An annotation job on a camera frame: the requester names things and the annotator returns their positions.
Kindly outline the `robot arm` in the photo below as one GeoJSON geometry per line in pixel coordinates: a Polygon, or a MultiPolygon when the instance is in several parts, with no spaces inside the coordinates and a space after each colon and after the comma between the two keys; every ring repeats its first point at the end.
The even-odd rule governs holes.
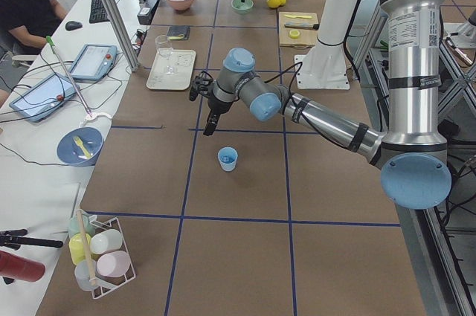
{"type": "Polygon", "coordinates": [[[424,210],[441,204],[451,192],[446,165],[447,141],[438,130],[440,5],[445,0],[380,0],[388,19],[387,91],[381,100],[365,95],[371,120],[355,122],[292,91],[263,81],[254,55],[230,50],[217,77],[194,78],[190,98],[208,99],[204,133],[211,135],[219,117],[242,101],[256,119],[282,114],[329,142],[364,156],[379,168],[387,197],[401,207],[424,210]]]}

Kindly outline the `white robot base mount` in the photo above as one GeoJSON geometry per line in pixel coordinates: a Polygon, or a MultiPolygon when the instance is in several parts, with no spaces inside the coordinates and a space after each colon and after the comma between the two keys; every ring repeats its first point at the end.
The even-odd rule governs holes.
{"type": "Polygon", "coordinates": [[[358,0],[326,0],[317,41],[302,59],[299,89],[349,88],[344,41],[358,0]]]}

